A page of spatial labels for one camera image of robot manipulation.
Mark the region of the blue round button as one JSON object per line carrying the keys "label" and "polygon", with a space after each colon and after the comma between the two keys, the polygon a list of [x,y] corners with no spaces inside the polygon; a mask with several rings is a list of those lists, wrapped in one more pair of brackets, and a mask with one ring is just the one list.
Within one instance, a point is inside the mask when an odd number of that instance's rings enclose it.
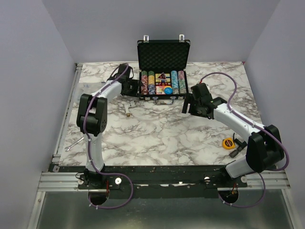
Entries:
{"label": "blue round button", "polygon": [[170,86],[167,86],[168,91],[165,94],[172,94],[173,93],[173,89]]}

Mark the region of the red playing card box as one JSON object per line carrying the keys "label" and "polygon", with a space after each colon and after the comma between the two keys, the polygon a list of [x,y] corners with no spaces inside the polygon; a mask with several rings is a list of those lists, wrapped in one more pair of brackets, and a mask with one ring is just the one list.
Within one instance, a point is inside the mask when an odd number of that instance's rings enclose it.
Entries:
{"label": "red playing card box", "polygon": [[167,86],[156,86],[156,94],[165,94],[163,88]]}

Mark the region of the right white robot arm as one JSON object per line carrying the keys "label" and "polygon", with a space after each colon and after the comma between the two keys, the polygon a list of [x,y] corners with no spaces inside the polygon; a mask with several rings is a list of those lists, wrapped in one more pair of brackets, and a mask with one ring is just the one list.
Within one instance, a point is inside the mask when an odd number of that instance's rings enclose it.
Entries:
{"label": "right white robot arm", "polygon": [[185,98],[183,113],[216,120],[232,129],[247,144],[244,157],[222,168],[219,181],[223,186],[230,187],[241,175],[271,169],[284,158],[277,127],[258,124],[235,111],[223,98],[213,98],[204,83],[192,86],[191,91]]}

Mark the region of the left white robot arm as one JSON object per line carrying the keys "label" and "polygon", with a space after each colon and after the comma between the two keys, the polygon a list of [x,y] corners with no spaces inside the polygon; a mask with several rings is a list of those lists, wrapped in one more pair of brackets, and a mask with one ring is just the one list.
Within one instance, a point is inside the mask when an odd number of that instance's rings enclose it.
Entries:
{"label": "left white robot arm", "polygon": [[102,134],[107,126],[108,103],[124,91],[132,89],[130,72],[132,67],[129,64],[120,64],[101,88],[80,97],[76,124],[84,136],[87,161],[79,180],[94,188],[102,188],[107,183],[106,174],[102,171],[105,165]]}

